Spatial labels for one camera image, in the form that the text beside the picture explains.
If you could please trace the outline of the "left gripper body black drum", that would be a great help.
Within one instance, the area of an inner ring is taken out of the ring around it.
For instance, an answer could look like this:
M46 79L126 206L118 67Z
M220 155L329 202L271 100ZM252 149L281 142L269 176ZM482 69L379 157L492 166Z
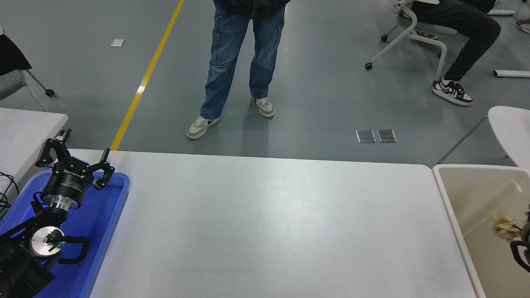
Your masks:
M43 202L51 202L53 197L62 196L74 202L83 202L94 175L87 170L76 170L65 165L55 164L52 174L41 194Z

